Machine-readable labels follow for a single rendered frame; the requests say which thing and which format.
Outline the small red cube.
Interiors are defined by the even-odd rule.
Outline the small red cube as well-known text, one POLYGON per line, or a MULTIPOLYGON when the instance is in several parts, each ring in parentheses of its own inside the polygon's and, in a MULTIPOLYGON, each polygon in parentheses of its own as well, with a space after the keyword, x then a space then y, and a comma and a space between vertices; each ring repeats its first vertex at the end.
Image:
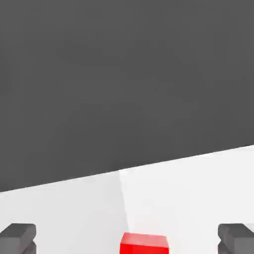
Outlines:
POLYGON ((170 254, 170 251, 165 236, 124 233, 119 254, 170 254))

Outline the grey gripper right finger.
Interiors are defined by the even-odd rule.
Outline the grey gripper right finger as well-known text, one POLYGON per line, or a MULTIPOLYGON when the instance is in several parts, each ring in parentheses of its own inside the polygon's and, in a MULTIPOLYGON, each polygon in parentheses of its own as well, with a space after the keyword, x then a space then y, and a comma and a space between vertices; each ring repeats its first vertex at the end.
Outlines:
POLYGON ((254 254, 254 232, 242 223, 219 224, 218 254, 254 254))

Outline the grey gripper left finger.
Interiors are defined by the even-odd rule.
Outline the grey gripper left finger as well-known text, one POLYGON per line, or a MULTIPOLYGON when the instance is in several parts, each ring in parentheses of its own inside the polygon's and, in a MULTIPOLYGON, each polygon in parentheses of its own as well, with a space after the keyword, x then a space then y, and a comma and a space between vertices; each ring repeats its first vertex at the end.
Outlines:
POLYGON ((12 223, 0 232, 0 254, 37 254, 35 224, 12 223))

